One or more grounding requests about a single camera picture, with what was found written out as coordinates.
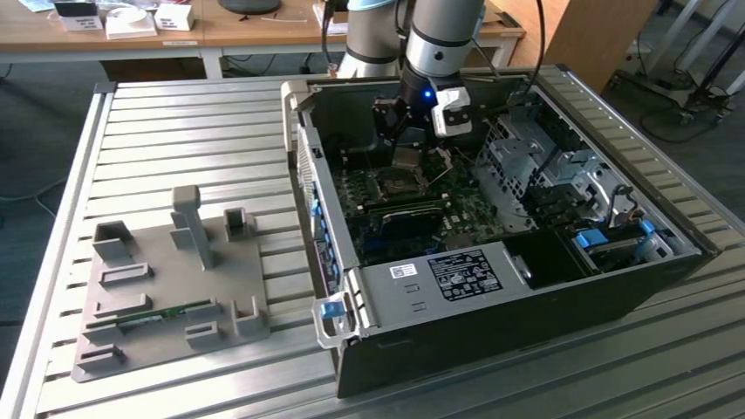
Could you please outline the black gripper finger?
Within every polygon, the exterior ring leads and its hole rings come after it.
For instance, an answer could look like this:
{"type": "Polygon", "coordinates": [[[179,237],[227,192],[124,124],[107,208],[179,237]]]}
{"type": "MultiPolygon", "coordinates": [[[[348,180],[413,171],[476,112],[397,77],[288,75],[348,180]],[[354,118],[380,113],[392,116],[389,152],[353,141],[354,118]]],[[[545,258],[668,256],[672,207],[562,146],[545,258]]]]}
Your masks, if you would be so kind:
{"type": "Polygon", "coordinates": [[[406,128],[406,104],[400,97],[377,98],[372,105],[372,119],[382,149],[392,154],[406,128]]]}
{"type": "Polygon", "coordinates": [[[434,134],[428,128],[412,128],[409,130],[409,147],[420,154],[428,153],[434,144],[434,134]]]}

